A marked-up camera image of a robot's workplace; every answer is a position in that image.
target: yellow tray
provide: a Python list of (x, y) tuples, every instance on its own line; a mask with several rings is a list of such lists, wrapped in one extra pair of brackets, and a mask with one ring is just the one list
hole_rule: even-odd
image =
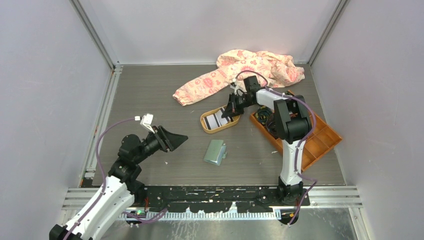
[(212, 110), (212, 111), (205, 112), (205, 113), (203, 113), (203, 114), (200, 116), (200, 123), (201, 123), (201, 126), (202, 126), (203, 130), (204, 130), (207, 134), (214, 134), (214, 133), (216, 133), (216, 132), (219, 132), (219, 131), (221, 131), (221, 130), (224, 130), (224, 129), (227, 129), (227, 128), (231, 127), (231, 126), (234, 126), (234, 125), (236, 125), (236, 124), (239, 122), (239, 120), (240, 120), (240, 115), (233, 117), (233, 118), (232, 118), (232, 121), (231, 121), (231, 122), (229, 122), (229, 123), (227, 123), (227, 124), (225, 124), (224, 126), (220, 126), (220, 127), (215, 128), (215, 129), (213, 129), (213, 130), (209, 130), (209, 129), (208, 129), (208, 127), (206, 126), (206, 123), (205, 123), (205, 121), (204, 121), (203, 119), (204, 119), (206, 116), (209, 116), (209, 115), (212, 115), (212, 114), (214, 114), (214, 113), (218, 112), (221, 108), (225, 108), (226, 106), (227, 106), (227, 105), (224, 105), (224, 106), (218, 107), (217, 109), (214, 109), (214, 110)]

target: black and white item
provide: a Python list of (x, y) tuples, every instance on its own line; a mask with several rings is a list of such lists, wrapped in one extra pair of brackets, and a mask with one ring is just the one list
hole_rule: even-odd
[(233, 118), (230, 117), (230, 116), (222, 117), (224, 110), (225, 109), (223, 107), (221, 107), (219, 109), (219, 111), (203, 118), (204, 123), (206, 124), (206, 127), (207, 127), (208, 130), (217, 129), (219, 127), (224, 126), (225, 124), (227, 124), (229, 122), (234, 121)]

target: gray floor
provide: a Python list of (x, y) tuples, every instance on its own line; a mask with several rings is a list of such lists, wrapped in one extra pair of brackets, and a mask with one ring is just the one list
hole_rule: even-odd
[[(305, 79), (279, 91), (292, 90), (301, 94), (322, 118), (323, 110), (312, 78), (305, 68)], [(124, 66), (118, 82), (108, 125), (145, 113), (154, 114), (154, 125), (162, 125), (172, 133), (189, 139), (174, 152), (158, 151), (143, 161), (138, 180), (146, 185), (276, 185), (282, 168), (282, 157), (250, 122), (251, 106), (239, 123), (215, 134), (203, 131), (200, 116), (226, 105), (232, 91), (225, 88), (192, 105), (181, 106), (172, 95), (186, 82), (216, 69), (214, 65), (138, 65)], [(122, 138), (136, 134), (140, 139), (147, 132), (136, 122), (124, 123), (105, 136), (100, 157), (108, 170), (117, 158)], [(203, 161), (212, 139), (222, 139), (227, 145), (227, 158), (220, 166)], [(330, 151), (311, 166), (305, 175), (319, 180), (319, 185), (343, 185), (344, 180), (334, 151)], [(102, 182), (98, 167), (93, 185)]]
[(290, 228), (277, 220), (159, 221), (130, 228), (116, 221), (102, 240), (356, 240), (347, 208), (302, 209)]

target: pink floral fabric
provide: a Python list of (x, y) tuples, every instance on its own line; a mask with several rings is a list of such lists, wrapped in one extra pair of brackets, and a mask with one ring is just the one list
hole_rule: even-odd
[[(217, 70), (203, 74), (177, 89), (173, 98), (183, 106), (197, 103), (228, 86), (243, 70), (263, 75), (268, 80), (268, 87), (272, 88), (287, 87), (305, 78), (303, 67), (296, 67), (292, 56), (269, 51), (231, 50), (221, 54), (216, 65)], [(244, 72), (237, 78), (236, 84), (244, 89), (243, 79), (254, 75)], [(265, 86), (261, 77), (257, 76), (257, 80)]]

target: wooden tray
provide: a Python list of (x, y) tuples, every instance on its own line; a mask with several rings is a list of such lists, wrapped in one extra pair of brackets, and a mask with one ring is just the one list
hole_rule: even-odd
[[(322, 158), (326, 153), (333, 149), (342, 137), (337, 134), (330, 126), (327, 125), (316, 113), (316, 126), (313, 133), (306, 139), (302, 155), (302, 172), (312, 166), (316, 161)], [(283, 154), (283, 143), (281, 139), (275, 139), (260, 122), (255, 118), (255, 112), (250, 115), (252, 123), (265, 135), (268, 141), (277, 149), (280, 154)]]
[(204, 118), (205, 118), (206, 116), (209, 116), (209, 115), (212, 115), (212, 114), (214, 114), (214, 113), (218, 112), (221, 108), (225, 108), (226, 106), (227, 106), (227, 105), (225, 105), (225, 106), (221, 106), (221, 107), (218, 107), (217, 109), (214, 109), (214, 110), (212, 110), (212, 111), (207, 111), (207, 112), (203, 113), (203, 114), (200, 116), (200, 123), (201, 123), (201, 126), (202, 126), (203, 130), (204, 130), (207, 134), (214, 134), (214, 133), (216, 133), (216, 132), (219, 132), (219, 131), (222, 131), (222, 130), (224, 130), (224, 129), (227, 129), (227, 128), (231, 127), (231, 126), (234, 126), (234, 125), (236, 125), (236, 124), (239, 122), (239, 120), (240, 120), (240, 115), (233, 117), (233, 118), (232, 118), (232, 121), (231, 121), (231, 122), (228, 122), (228, 123), (227, 123), (227, 124), (225, 124), (224, 126), (220, 126), (220, 127), (218, 127), (218, 128), (212, 129), (212, 130), (209, 130), (209, 129), (208, 129), (208, 127), (206, 126), (206, 123), (205, 123)]

